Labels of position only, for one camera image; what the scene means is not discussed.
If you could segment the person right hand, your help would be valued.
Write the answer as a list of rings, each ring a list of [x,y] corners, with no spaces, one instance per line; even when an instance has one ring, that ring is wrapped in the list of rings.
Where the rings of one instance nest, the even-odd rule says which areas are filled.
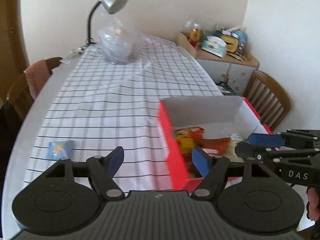
[[[313,187],[308,188],[307,191],[308,203],[307,203],[307,215],[308,219],[317,222],[319,220],[319,195],[317,190]]]

